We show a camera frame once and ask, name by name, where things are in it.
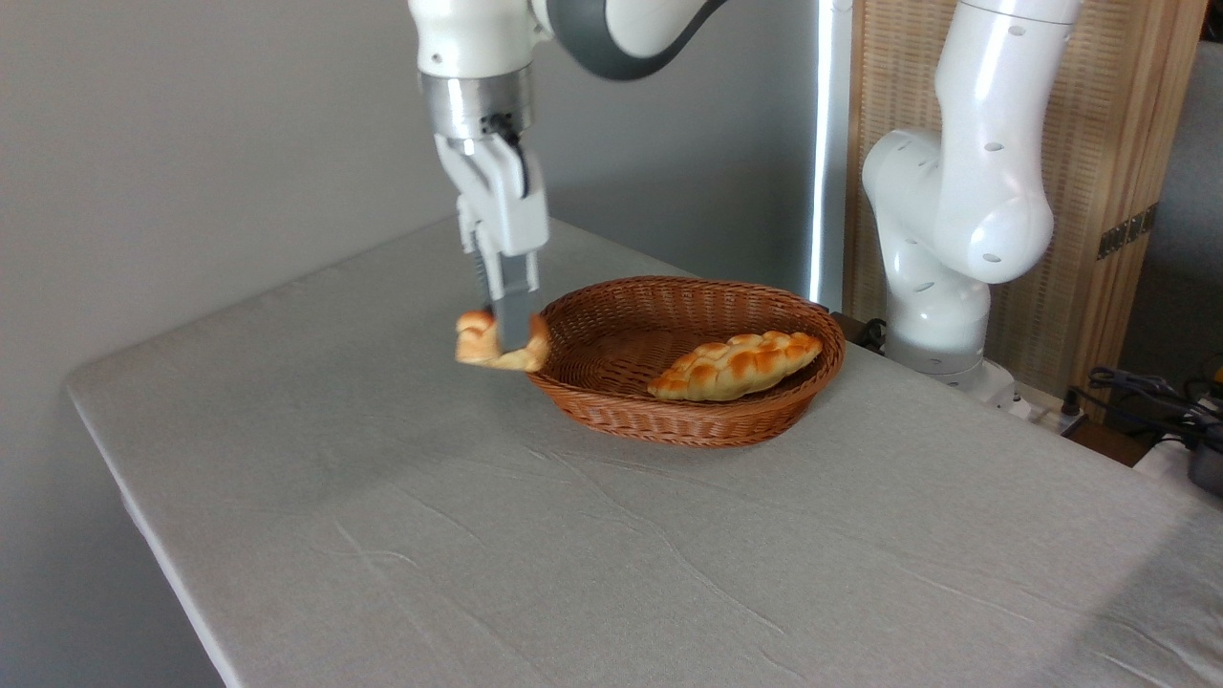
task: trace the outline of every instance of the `table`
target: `table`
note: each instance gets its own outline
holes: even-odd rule
[[[227,684],[1223,684],[1218,511],[852,347],[763,445],[599,435],[453,363],[472,279],[445,221],[70,379]]]

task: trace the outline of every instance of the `wicker basket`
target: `wicker basket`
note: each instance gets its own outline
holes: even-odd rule
[[[824,308],[758,284],[634,276],[561,296],[542,314],[553,349],[531,381],[577,423],[647,442],[741,447],[775,437],[845,358],[845,335]],[[662,402],[646,392],[700,343],[769,329],[812,334],[824,351],[777,387],[734,402]]]

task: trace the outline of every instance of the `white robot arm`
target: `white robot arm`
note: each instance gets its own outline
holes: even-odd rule
[[[475,253],[503,352],[526,346],[548,241],[548,203],[531,126],[531,55],[555,37],[612,79],[665,66],[725,0],[407,0],[417,66],[443,167],[459,189],[464,249]]]
[[[1014,380],[983,358],[988,285],[1031,269],[1053,235],[1044,108],[1081,6],[960,0],[936,72],[942,136],[893,131],[862,170],[888,281],[888,358],[1004,409]]]

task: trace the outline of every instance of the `bread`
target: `bread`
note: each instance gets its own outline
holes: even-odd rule
[[[725,343],[702,343],[646,390],[658,400],[730,402],[773,387],[823,349],[821,340],[801,331],[740,334]]]
[[[488,310],[467,310],[459,315],[455,324],[459,332],[455,360],[460,364],[526,373],[543,368],[548,360],[550,337],[548,323],[538,313],[531,314],[531,340],[525,348],[515,352],[501,353],[495,325],[497,318]]]

